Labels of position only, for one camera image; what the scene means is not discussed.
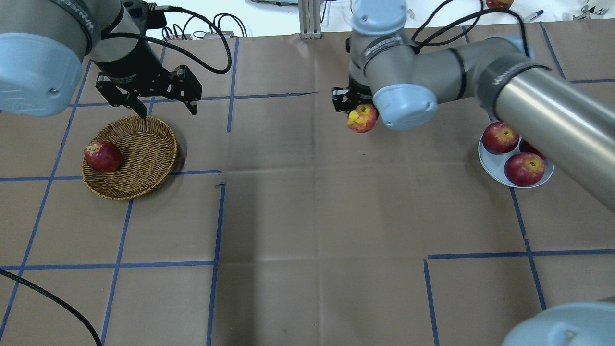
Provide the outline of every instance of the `plate of apples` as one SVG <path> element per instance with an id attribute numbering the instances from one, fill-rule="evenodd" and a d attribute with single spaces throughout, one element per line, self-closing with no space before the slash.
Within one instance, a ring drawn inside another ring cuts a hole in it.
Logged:
<path id="1" fill-rule="evenodd" d="M 487 174 L 514 188 L 533 188 L 551 178 L 555 165 L 508 124 L 490 124 L 478 142 L 478 158 Z"/>

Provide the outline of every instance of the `apple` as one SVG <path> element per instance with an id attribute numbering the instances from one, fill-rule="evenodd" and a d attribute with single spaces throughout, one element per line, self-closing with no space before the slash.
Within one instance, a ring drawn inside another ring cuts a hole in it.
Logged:
<path id="1" fill-rule="evenodd" d="M 376 126 L 378 110 L 373 105 L 359 105 L 348 114 L 348 128 L 358 132 L 368 132 Z"/>
<path id="2" fill-rule="evenodd" d="M 493 123 L 483 133 L 483 146 L 492 154 L 513 151 L 519 143 L 519 134 L 502 122 Z"/>
<path id="3" fill-rule="evenodd" d="M 535 147 L 532 147 L 532 145 L 529 144 L 525 139 L 521 139 L 521 144 L 519 144 L 519 150 L 521 150 L 522 153 L 534 153 L 540 156 L 541 159 L 546 159 L 546 157 L 540 151 L 538 151 Z"/>
<path id="4" fill-rule="evenodd" d="M 504 175 L 521 187 L 532 186 L 544 176 L 546 165 L 540 156 L 534 153 L 519 153 L 511 156 L 504 164 Z"/>
<path id="5" fill-rule="evenodd" d="M 124 160 L 118 147 L 105 140 L 95 140 L 84 149 L 85 162 L 98 172 L 112 172 Z"/>

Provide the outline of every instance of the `white plate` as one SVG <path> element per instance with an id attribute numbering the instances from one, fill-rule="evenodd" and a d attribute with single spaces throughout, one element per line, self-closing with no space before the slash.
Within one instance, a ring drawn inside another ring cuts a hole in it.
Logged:
<path id="1" fill-rule="evenodd" d="M 555 165 L 549 159 L 544 160 L 544 163 L 546 165 L 544 170 L 544 176 L 538 183 L 535 183 L 534 185 L 528 187 L 521 187 L 519 185 L 513 184 L 512 182 L 510 182 L 510 180 L 508 180 L 508 178 L 504 174 L 504 165 L 511 156 L 513 156 L 514 154 L 519 154 L 521 152 L 519 150 L 520 144 L 521 139 L 519 140 L 519 144 L 517 145 L 515 150 L 511 151 L 510 153 L 494 155 L 485 149 L 485 147 L 483 146 L 483 137 L 480 137 L 480 140 L 478 141 L 478 159 L 480 160 L 480 164 L 483 166 L 487 174 L 489 174 L 499 183 L 502 183 L 508 187 L 533 188 L 546 183 L 547 180 L 551 178 L 551 175 L 553 175 L 553 171 L 555 170 Z"/>

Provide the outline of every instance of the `marker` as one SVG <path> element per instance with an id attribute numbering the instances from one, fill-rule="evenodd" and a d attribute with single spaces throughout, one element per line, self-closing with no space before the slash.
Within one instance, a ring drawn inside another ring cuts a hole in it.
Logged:
<path id="1" fill-rule="evenodd" d="M 540 10 L 536 13 L 532 13 L 531 15 L 527 16 L 525 19 L 523 19 L 524 22 L 531 22 L 532 20 L 538 19 L 538 17 L 542 16 L 542 14 L 544 13 L 543 10 Z"/>

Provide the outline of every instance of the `brown woven basket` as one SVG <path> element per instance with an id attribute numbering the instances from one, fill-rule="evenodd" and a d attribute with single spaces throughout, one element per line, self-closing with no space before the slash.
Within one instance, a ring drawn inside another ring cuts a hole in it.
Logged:
<path id="1" fill-rule="evenodd" d="M 169 125 L 153 116 L 137 115 L 105 126 L 93 140 L 106 140 L 122 152 L 123 162 L 113 172 L 96 172 L 81 164 L 83 181 L 96 195 L 120 201 L 143 196 L 169 175 L 177 157 L 177 139 Z"/>

